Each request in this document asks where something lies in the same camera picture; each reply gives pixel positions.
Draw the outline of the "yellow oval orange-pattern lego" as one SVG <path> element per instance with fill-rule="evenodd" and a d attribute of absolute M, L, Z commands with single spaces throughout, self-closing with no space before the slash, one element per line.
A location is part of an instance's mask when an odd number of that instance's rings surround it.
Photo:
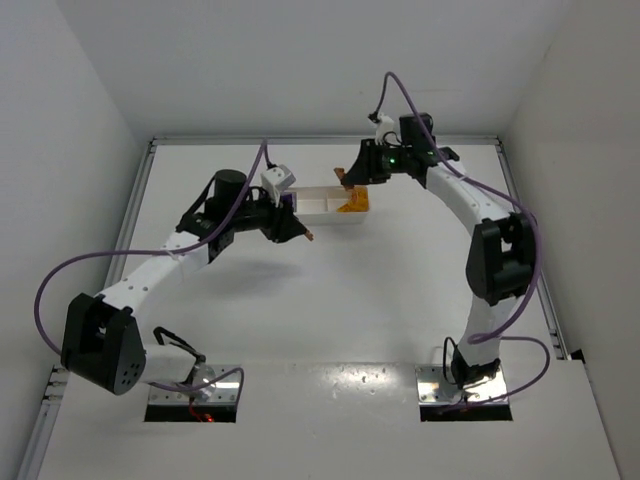
<path fill-rule="evenodd" d="M 351 194 L 351 203 L 354 209 L 366 211 L 369 209 L 368 189 L 364 186 L 354 187 Z"/>

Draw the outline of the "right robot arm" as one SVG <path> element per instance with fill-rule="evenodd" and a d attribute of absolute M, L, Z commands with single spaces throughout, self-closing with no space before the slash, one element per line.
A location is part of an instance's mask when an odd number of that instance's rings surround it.
<path fill-rule="evenodd" d="M 533 222 L 509 211 L 467 175 L 459 155 L 431 135 L 430 115 L 398 120 L 374 112 L 375 135 L 361 141 L 352 167 L 341 174 L 347 189 L 383 184 L 405 174 L 436 196 L 471 238 L 465 276 L 473 294 L 466 328 L 445 360 L 445 377 L 458 388 L 492 378 L 501 365 L 503 333 L 522 314 L 539 269 Z"/>

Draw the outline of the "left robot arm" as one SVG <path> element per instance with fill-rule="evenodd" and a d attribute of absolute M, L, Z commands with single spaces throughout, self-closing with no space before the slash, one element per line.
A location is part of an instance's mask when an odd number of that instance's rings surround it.
<path fill-rule="evenodd" d="M 153 305 L 188 276 L 211 264 L 236 234 L 259 231 L 275 244 L 309 237 L 284 192 L 295 177 L 271 166 L 257 187 L 242 172 L 223 169 L 181 216 L 159 253 L 95 295 L 80 294 L 67 311 L 61 363 L 68 371 L 123 395 L 145 383 L 169 391 L 195 391 L 205 356 L 184 340 L 143 341 L 140 326 Z"/>

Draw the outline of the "white three-compartment tray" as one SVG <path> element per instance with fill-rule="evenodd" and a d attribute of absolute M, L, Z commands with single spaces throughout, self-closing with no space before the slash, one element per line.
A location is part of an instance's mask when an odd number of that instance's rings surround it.
<path fill-rule="evenodd" d="M 351 194 L 339 186 L 299 187 L 287 193 L 295 196 L 294 213 L 307 226 L 363 223 L 370 211 L 341 214 L 337 209 L 351 200 Z"/>

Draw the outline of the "back aluminium frame rail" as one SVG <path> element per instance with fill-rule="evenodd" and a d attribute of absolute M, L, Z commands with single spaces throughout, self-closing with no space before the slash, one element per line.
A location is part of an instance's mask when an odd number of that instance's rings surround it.
<path fill-rule="evenodd" d="M 289 135 L 268 137 L 269 145 L 358 145 L 364 135 Z M 258 145 L 263 136 L 246 135 L 166 135 L 156 136 L 151 144 L 161 145 Z M 501 143 L 497 136 L 483 135 L 444 135 L 438 136 L 436 143 L 442 146 L 453 145 L 492 145 Z"/>

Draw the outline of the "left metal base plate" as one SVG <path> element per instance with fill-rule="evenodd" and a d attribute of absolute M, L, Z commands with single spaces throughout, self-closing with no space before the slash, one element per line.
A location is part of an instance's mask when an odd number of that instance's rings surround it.
<path fill-rule="evenodd" d="M 178 391 L 151 386 L 149 406 L 182 407 L 192 402 L 195 406 L 233 407 L 237 404 L 244 384 L 244 370 L 236 365 L 202 364 L 195 369 L 193 378 Z"/>

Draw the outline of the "metal base plate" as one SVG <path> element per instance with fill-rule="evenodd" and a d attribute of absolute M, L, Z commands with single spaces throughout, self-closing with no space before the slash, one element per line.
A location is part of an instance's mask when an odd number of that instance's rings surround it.
<path fill-rule="evenodd" d="M 508 404 L 507 385 L 503 370 L 493 376 L 484 376 L 475 383 L 459 388 L 445 379 L 441 365 L 428 364 L 416 367 L 418 403 L 427 407 L 447 407 L 472 403 L 486 405 Z"/>
<path fill-rule="evenodd" d="M 182 407 L 192 402 L 195 406 L 233 407 L 237 404 L 244 384 L 244 370 L 236 365 L 202 364 L 195 369 L 193 378 L 178 391 L 151 386 L 149 406 Z"/>

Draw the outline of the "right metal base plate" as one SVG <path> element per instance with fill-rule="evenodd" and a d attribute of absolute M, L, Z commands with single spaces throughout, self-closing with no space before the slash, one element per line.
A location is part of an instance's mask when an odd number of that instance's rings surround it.
<path fill-rule="evenodd" d="M 441 365 L 428 364 L 416 367 L 418 403 L 427 407 L 447 407 L 472 403 L 486 405 L 508 404 L 507 385 L 503 370 L 493 376 L 484 376 L 475 383 L 459 388 L 445 379 Z"/>

